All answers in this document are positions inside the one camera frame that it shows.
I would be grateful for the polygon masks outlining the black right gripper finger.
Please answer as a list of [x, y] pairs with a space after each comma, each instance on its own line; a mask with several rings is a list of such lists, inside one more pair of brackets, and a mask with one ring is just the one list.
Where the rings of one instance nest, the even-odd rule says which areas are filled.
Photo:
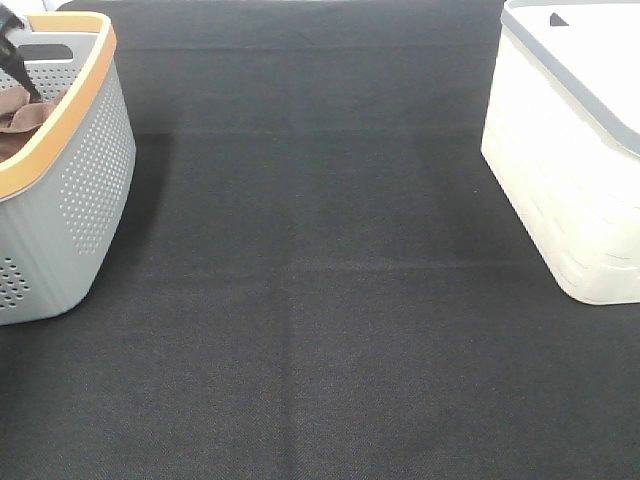
[[30, 101], [32, 103], [38, 103], [41, 101], [41, 95], [29, 77], [24, 64], [24, 58], [18, 52], [17, 47], [7, 37], [7, 35], [15, 29], [24, 30], [24, 22], [10, 9], [2, 9], [1, 69], [30, 94]]

